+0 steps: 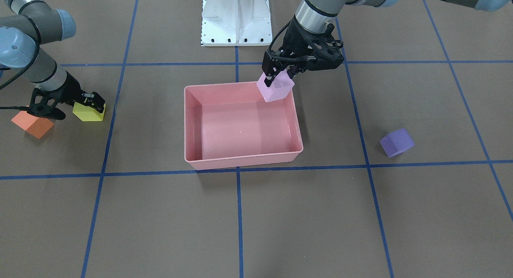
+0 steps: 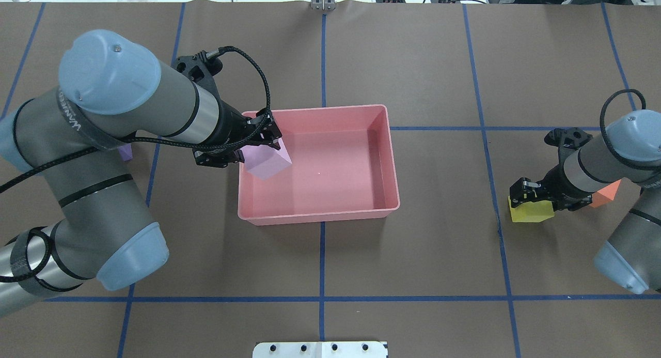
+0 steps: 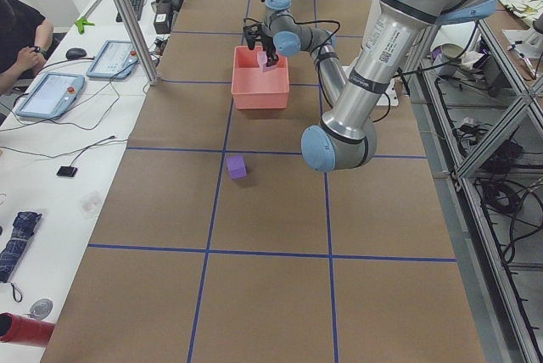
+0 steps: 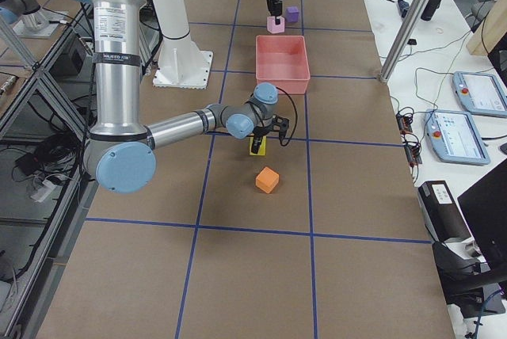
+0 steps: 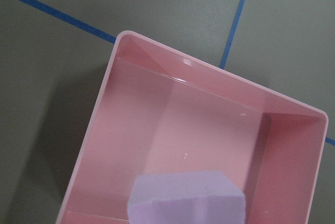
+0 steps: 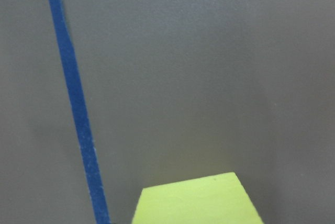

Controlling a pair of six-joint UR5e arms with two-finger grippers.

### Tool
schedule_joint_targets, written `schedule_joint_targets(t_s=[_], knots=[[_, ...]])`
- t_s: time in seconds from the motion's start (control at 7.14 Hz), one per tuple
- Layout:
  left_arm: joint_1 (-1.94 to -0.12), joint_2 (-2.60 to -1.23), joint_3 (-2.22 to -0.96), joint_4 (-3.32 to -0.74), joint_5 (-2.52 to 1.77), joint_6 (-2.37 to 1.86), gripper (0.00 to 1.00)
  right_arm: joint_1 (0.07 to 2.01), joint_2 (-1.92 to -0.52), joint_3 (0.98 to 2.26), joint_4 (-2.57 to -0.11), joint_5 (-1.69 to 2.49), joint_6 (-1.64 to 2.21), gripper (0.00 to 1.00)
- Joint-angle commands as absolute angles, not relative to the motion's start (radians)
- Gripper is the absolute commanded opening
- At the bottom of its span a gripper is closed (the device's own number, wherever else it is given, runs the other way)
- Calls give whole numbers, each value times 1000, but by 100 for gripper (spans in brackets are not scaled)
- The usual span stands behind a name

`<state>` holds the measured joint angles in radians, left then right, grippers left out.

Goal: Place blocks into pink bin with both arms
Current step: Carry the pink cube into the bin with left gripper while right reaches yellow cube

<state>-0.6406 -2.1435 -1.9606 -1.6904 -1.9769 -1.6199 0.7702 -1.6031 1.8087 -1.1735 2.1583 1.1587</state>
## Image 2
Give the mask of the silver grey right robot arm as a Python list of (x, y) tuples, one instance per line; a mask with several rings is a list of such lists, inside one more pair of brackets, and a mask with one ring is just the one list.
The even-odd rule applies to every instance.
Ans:
[(555, 128), (545, 143), (558, 161), (544, 177), (510, 186), (511, 220), (542, 222), (584, 207), (621, 213), (593, 265), (628, 292), (659, 292), (659, 112), (630, 112), (601, 134)]

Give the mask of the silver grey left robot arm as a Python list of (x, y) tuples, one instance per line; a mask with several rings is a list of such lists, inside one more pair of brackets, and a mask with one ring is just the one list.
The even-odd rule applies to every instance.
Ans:
[[(255, 116), (219, 95), (214, 76), (229, 52), (262, 79), (266, 105)], [(245, 162), (244, 146), (281, 149), (281, 137), (266, 76), (239, 48), (168, 65), (116, 32), (83, 33), (60, 61), (57, 86), (2, 120), (2, 158), (21, 172), (2, 192), (42, 175), (64, 215), (2, 247), (2, 316), (90, 279), (109, 291), (129, 287), (167, 262), (166, 240), (120, 147), (191, 149), (197, 165), (224, 168)]]

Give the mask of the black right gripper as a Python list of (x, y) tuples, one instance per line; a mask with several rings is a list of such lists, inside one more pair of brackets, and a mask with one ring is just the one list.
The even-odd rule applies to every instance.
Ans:
[(542, 187), (545, 196), (552, 202), (554, 211), (576, 211), (592, 203), (592, 193), (582, 191), (573, 186), (560, 164), (549, 170), (538, 183), (526, 177), (519, 178), (509, 188), (511, 203), (528, 203), (538, 200), (538, 192)]

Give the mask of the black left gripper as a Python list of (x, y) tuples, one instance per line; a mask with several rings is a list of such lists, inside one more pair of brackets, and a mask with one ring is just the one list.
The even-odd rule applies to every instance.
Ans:
[[(202, 144), (222, 145), (240, 142), (246, 137), (250, 146), (269, 146), (281, 151), (279, 143), (282, 132), (279, 129), (271, 110), (262, 109), (253, 118), (239, 113), (233, 106), (222, 102), (219, 123), (212, 135)], [(242, 146), (234, 146), (222, 151), (201, 151), (193, 149), (196, 165), (224, 168), (229, 164), (245, 163)]]

